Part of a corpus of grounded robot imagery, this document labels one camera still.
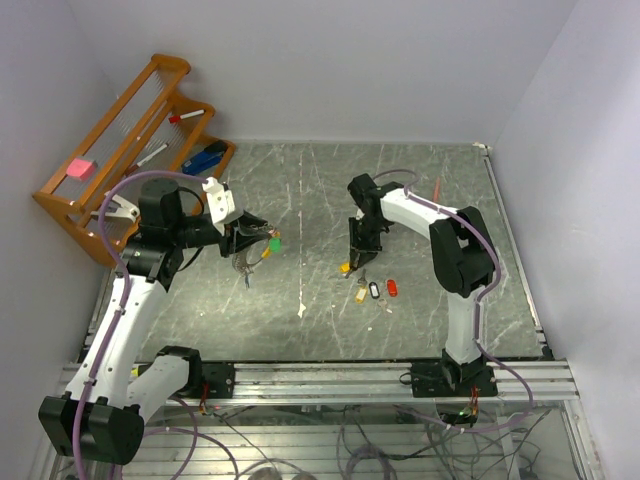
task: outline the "pink sticky note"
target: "pink sticky note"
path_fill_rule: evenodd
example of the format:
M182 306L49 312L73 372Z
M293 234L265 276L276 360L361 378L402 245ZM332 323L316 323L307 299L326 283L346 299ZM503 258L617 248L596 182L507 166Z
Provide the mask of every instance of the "pink sticky note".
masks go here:
M67 175L76 180L87 180L97 168L96 162L84 158L74 158L67 167Z

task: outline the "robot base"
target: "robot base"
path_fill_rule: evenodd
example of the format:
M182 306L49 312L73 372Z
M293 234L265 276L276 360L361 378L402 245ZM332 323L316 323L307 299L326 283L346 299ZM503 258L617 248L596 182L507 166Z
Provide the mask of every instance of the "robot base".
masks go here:
M412 363L409 374L414 398L471 397L473 387L480 397L498 395L493 368L484 358L458 365L443 352L441 359Z

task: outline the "floor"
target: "floor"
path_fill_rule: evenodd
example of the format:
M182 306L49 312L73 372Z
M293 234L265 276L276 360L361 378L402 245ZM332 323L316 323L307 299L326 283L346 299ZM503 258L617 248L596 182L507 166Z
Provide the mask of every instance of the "floor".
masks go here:
M348 261L347 219L356 211L347 184L361 173L400 167L419 173L415 193L431 198L440 177L440 203L480 209L504 272L487 300L484 344L499 356L540 355L481 152L470 145L239 145L224 179L248 211L277 226L282 249L256 267L247 289L231 260L221 258L215 247L206 248L175 278L140 360L153 359L170 344L197 348L205 360L439 356L447 335L447 302L426 239L395 225L383 235L383 252L367 265L368 281L382 286L388 278L396 280L399 295L387 296L391 313L370 297L357 304L359 275L345 279L339 272ZM261 251L254 248L249 260Z

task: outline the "glass panel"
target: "glass panel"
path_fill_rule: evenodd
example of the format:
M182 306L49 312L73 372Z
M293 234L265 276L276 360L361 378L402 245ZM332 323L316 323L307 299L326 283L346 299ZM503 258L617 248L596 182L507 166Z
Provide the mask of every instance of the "glass panel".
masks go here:
M460 434L420 418L421 415L464 418L460 413L465 407L465 404L219 409L209 406L203 409L203 415L196 417L202 436L180 478L581 478L566 433L562 403L538 404L525 420L510 429L483 434ZM524 407L511 403L483 406L481 399L479 420L474 428L504 424ZM193 423L184 408L165 407L149 422L149 436L134 461L124 467L123 478L171 478L190 454L192 430ZM62 467L68 465L67 469L55 478L71 480L75 473L72 461L65 459L65 462ZM236 477L234 462L239 477ZM108 478L108 469L104 466L94 473L90 478Z

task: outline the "green key tag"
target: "green key tag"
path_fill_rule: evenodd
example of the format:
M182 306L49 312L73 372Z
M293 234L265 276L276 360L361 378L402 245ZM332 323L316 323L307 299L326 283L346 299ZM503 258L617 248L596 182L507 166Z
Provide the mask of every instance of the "green key tag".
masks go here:
M269 249L271 249L273 253L278 253L280 251L280 245L280 238L273 237L269 239Z

